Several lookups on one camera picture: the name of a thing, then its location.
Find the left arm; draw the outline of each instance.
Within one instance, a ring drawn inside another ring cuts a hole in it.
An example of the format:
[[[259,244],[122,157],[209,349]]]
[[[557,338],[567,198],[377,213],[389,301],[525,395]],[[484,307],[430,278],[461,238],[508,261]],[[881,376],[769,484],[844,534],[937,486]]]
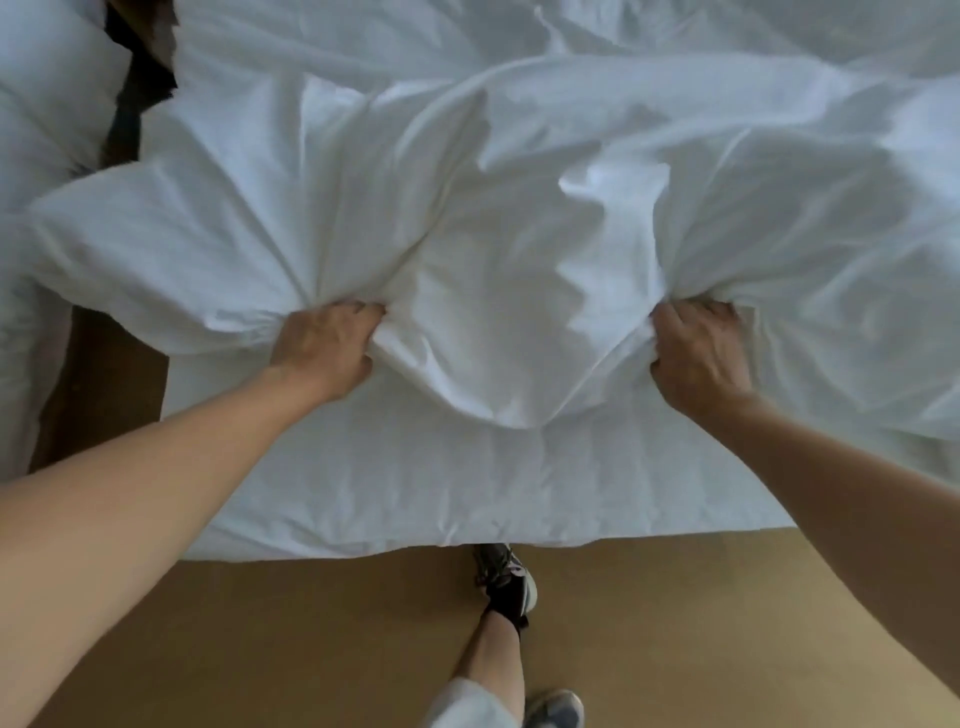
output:
[[[0,716],[26,725],[287,427],[370,372],[380,306],[292,315],[260,375],[0,490]]]

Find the foot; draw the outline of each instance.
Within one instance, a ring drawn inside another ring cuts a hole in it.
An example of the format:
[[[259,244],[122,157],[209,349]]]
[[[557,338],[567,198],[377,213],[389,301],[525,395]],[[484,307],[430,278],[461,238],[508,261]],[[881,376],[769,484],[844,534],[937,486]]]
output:
[[[555,691],[527,705],[523,728],[584,728],[584,704],[572,691]]]
[[[477,565],[477,586],[491,602],[509,600],[509,611],[518,619],[525,618],[537,606],[537,582],[507,544],[474,546],[473,560]]]

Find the white shorts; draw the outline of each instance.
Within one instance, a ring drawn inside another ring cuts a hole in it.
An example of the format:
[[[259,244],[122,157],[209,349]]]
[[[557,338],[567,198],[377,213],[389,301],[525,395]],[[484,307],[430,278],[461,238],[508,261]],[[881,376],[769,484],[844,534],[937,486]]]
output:
[[[433,701],[422,728],[519,728],[519,724],[492,692],[455,677]]]

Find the black sock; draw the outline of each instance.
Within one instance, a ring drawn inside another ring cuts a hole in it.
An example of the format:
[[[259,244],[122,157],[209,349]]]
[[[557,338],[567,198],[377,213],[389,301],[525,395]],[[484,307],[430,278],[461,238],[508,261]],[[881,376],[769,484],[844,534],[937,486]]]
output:
[[[487,596],[490,598],[490,604],[487,605],[484,614],[496,612],[503,616],[514,626],[518,634],[530,624],[530,621],[523,614],[523,608],[527,600],[527,585],[525,582],[524,577],[511,575],[501,584],[489,584],[487,586]]]

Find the gray sneaker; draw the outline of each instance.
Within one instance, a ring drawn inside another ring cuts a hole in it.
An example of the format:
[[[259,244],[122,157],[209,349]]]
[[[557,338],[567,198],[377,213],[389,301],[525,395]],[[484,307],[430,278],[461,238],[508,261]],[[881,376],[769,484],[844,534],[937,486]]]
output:
[[[584,704],[573,691],[554,691],[527,705],[523,728],[584,728]]]
[[[487,596],[519,576],[523,578],[524,590],[520,615],[526,616],[537,606],[537,582],[509,544],[477,544],[473,547],[473,561],[477,566],[476,585]]]

